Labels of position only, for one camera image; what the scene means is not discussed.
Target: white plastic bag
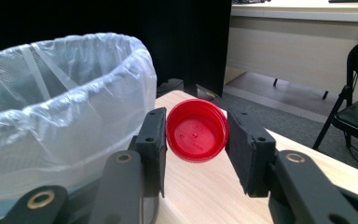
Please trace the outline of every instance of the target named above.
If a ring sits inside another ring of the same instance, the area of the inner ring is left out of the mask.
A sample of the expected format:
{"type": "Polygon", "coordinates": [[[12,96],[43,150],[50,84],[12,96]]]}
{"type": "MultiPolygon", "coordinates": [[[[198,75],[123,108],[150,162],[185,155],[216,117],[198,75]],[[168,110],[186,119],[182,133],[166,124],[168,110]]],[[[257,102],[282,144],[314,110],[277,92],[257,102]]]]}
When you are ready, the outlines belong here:
{"type": "Polygon", "coordinates": [[[154,108],[156,83],[149,52],[125,35],[0,51],[0,217],[31,189],[98,178],[154,108]]]}

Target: bin liner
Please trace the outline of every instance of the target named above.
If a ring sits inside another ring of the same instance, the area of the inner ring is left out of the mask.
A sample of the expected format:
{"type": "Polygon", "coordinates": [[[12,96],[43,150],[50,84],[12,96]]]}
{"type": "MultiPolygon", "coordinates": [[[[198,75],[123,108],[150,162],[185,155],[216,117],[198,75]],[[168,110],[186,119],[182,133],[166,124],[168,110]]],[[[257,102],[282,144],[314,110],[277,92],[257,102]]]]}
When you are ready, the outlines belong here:
{"type": "Polygon", "coordinates": [[[154,108],[157,76],[135,37],[69,35],[0,51],[0,217],[26,192],[102,174],[154,108]]]}

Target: red plastic cap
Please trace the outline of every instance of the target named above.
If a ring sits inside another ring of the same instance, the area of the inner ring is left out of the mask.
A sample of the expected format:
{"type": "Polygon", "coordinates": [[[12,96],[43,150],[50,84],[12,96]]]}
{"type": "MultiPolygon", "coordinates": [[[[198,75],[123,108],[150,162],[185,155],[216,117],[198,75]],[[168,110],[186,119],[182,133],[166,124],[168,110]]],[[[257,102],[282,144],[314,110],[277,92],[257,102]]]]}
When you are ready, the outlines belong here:
{"type": "Polygon", "coordinates": [[[200,99],[176,105],[168,115],[166,131],[173,153],[185,161],[208,161],[220,153],[228,140],[223,112],[200,99]]]}

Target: wooden table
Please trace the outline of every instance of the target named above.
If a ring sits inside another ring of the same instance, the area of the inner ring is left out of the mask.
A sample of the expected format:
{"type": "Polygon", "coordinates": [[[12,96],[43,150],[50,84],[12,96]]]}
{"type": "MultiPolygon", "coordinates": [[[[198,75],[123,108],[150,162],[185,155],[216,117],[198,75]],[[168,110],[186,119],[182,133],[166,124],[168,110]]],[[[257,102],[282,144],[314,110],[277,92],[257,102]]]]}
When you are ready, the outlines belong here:
{"type": "MultiPolygon", "coordinates": [[[[156,107],[171,109],[194,98],[172,91],[156,100],[156,107]]],[[[308,154],[336,185],[358,194],[358,170],[288,138],[269,132],[279,150],[308,154]]],[[[205,163],[190,163],[167,152],[165,198],[160,197],[157,223],[272,223],[268,198],[249,198],[242,191],[228,156],[223,150],[205,163]]]]}

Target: desk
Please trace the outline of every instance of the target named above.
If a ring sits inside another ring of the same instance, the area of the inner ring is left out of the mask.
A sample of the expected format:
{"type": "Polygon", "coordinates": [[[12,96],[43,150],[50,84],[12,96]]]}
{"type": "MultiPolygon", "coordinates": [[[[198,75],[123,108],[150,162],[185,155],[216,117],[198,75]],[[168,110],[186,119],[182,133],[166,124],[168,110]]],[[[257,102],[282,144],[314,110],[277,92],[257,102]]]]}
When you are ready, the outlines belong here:
{"type": "Polygon", "coordinates": [[[226,82],[249,71],[340,93],[357,36],[358,3],[272,0],[233,6],[227,67],[240,71],[228,69],[226,82]]]}
{"type": "MultiPolygon", "coordinates": [[[[156,101],[156,107],[171,109],[192,96],[172,91],[156,101]]],[[[308,154],[328,178],[344,189],[358,194],[358,170],[269,132],[279,150],[292,149],[308,154]]],[[[157,223],[272,223],[268,198],[249,198],[228,156],[223,150],[205,163],[190,163],[167,152],[165,198],[159,200],[157,223]]]]}

